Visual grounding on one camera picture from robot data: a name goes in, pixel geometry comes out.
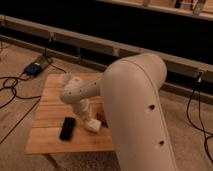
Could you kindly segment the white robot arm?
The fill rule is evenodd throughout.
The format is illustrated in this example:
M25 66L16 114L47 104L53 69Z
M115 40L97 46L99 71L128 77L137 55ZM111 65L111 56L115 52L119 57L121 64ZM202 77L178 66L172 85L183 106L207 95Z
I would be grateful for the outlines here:
M122 171L178 171L161 108L167 68L152 53L125 57L89 82L66 76L60 99L90 122L90 97L99 96Z

